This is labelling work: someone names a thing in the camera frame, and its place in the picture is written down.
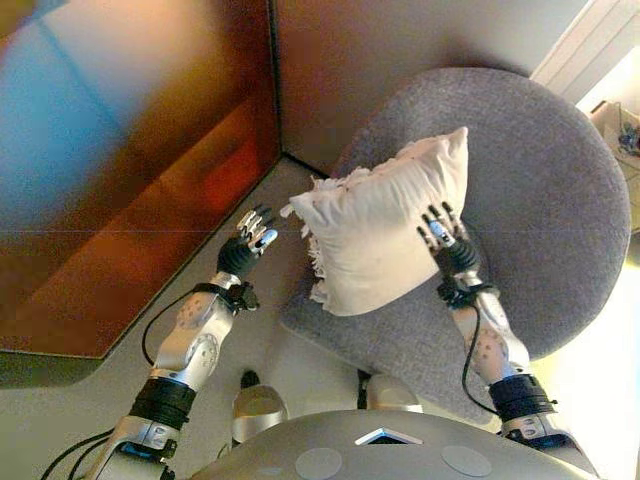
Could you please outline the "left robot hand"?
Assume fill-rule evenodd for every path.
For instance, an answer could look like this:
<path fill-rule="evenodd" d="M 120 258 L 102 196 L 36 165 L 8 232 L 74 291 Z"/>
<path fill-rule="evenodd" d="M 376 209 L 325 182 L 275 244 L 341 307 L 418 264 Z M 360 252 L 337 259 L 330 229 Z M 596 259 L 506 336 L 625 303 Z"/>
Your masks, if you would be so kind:
<path fill-rule="evenodd" d="M 216 272 L 245 277 L 257 264 L 266 249 L 277 239 L 273 227 L 272 209 L 259 204 L 244 214 L 235 232 L 221 247 Z"/>

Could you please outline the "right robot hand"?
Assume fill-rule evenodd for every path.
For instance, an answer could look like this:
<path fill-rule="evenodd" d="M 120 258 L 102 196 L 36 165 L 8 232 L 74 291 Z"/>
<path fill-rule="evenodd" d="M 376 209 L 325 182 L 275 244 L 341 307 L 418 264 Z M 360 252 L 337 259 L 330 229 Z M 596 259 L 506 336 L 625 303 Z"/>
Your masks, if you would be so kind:
<path fill-rule="evenodd" d="M 481 258 L 459 215 L 446 202 L 431 204 L 416 231 L 444 275 L 477 273 Z"/>

